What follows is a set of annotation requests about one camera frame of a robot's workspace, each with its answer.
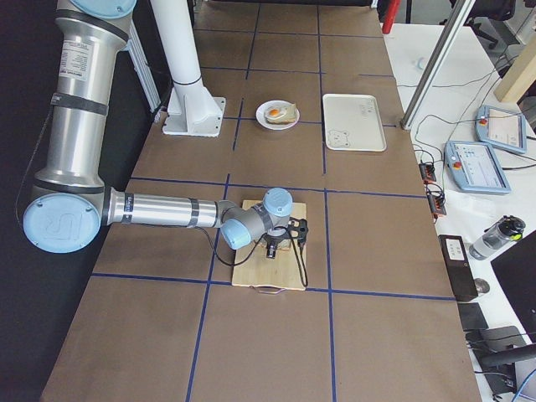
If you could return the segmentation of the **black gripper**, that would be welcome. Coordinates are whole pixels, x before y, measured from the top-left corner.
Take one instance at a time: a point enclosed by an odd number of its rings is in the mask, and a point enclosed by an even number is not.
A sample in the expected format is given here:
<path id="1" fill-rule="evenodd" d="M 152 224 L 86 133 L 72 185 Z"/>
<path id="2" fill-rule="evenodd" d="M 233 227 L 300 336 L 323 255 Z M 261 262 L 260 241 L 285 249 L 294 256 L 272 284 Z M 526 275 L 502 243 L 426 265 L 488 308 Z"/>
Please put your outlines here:
<path id="1" fill-rule="evenodd" d="M 264 235 L 266 257 L 276 258 L 277 250 L 289 250 L 289 235 L 285 229 L 274 229 Z"/>

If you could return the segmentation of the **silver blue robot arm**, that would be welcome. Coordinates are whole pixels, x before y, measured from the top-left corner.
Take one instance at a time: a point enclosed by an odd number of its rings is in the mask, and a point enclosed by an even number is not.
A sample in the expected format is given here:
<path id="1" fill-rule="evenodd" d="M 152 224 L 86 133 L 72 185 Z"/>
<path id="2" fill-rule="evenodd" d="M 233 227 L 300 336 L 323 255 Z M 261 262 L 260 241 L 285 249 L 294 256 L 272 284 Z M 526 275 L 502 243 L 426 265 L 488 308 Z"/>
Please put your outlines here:
<path id="1" fill-rule="evenodd" d="M 34 177 L 23 215 L 28 240 L 51 253 L 86 247 L 114 223 L 218 228 L 238 250 L 265 240 L 274 247 L 291 235 L 291 195 L 269 190 L 248 209 L 233 202 L 123 193 L 99 176 L 116 56 L 127 45 L 132 1 L 60 1 L 64 35 L 46 166 Z"/>

